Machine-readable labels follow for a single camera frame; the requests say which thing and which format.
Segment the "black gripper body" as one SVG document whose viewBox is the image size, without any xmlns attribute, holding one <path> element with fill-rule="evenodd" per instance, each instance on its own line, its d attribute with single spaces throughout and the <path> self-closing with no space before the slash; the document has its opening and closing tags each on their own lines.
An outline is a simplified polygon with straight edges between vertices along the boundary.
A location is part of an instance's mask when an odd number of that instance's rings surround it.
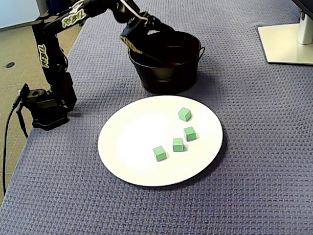
<svg viewBox="0 0 313 235">
<path fill-rule="evenodd" d="M 175 30 L 158 18 L 147 15 L 148 20 L 135 18 L 130 21 L 120 35 L 120 39 L 134 52 L 148 54 L 151 49 L 151 42 L 148 39 L 149 31 L 173 33 Z"/>
</svg>

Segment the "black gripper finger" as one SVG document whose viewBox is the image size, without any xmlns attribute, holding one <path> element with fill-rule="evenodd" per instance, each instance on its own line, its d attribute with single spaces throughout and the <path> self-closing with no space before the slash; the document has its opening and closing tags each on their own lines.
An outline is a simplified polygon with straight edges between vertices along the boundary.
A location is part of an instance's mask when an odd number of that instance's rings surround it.
<svg viewBox="0 0 313 235">
<path fill-rule="evenodd" d="M 149 48 L 147 50 L 136 49 L 137 61 L 148 66 L 164 66 L 161 48 Z"/>
</svg>

